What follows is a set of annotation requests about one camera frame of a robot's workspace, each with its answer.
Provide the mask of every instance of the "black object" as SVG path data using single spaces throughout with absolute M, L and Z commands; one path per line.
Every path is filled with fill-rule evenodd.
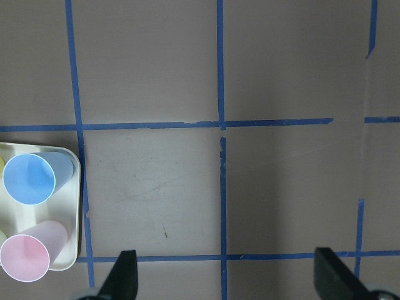
M 400 300 L 387 291 L 368 291 L 331 248 L 316 248 L 314 286 L 321 300 Z
M 97 296 L 88 296 L 80 300 L 135 300 L 138 294 L 138 284 L 136 251 L 123 251 Z

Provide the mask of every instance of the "vertical blue tape strip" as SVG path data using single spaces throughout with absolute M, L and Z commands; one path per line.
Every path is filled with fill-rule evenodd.
M 221 188 L 221 295 L 222 300 L 228 298 L 228 274 L 226 267 L 226 138 L 221 138 L 220 174 L 219 182 Z
M 86 214 L 89 211 L 88 185 L 86 182 L 85 148 L 84 148 L 84 137 L 82 129 L 81 101 L 79 98 L 78 68 L 76 66 L 73 7 L 71 0 L 65 0 L 65 12 L 66 12 L 66 24 L 67 24 L 68 49 L 69 49 L 69 65 L 71 68 L 72 95 L 74 98 L 74 108 L 75 108 L 76 132 L 77 132 L 79 158 L 81 160 L 82 177 L 83 177 L 82 198 L 83 198 L 83 215 L 84 215 L 86 252 L 87 252 L 87 275 L 89 279 L 89 286 L 93 288 L 94 268 L 93 268 L 92 239 L 90 230 L 90 220 L 86 217 Z
M 357 214 L 357 238 L 356 238 L 356 265 L 354 267 L 354 275 L 360 277 L 361 254 L 363 251 L 363 222 L 364 222 L 364 200 L 358 202 Z
M 217 0 L 217 88 L 219 127 L 225 130 L 224 107 L 224 1 Z
M 378 0 L 371 1 L 371 22 L 369 25 L 369 47 L 367 58 L 371 55 L 375 48 L 376 40 L 376 23 L 378 20 Z

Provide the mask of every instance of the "pink cup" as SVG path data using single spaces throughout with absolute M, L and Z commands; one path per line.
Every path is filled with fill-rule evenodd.
M 25 283 L 41 279 L 68 240 L 63 225 L 44 221 L 9 237 L 0 249 L 0 263 L 12 278 Z

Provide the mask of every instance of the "tray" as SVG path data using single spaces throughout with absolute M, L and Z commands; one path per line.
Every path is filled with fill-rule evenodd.
M 69 239 L 49 270 L 63 271 L 70 268 L 78 257 L 79 208 L 81 164 L 76 155 L 61 147 L 35 146 L 0 142 L 0 156 L 7 163 L 13 156 L 24 153 L 57 151 L 67 154 L 74 165 L 74 174 L 60 190 L 44 203 L 30 206 L 18 203 L 8 196 L 3 179 L 0 184 L 0 230 L 7 237 L 17 234 L 46 220 L 60 222 L 68 231 Z

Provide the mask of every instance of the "blue cup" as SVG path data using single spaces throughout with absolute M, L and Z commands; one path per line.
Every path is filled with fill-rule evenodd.
M 7 193 L 23 204 L 40 204 L 65 185 L 74 172 L 70 158 L 60 152 L 20 154 L 4 167 Z

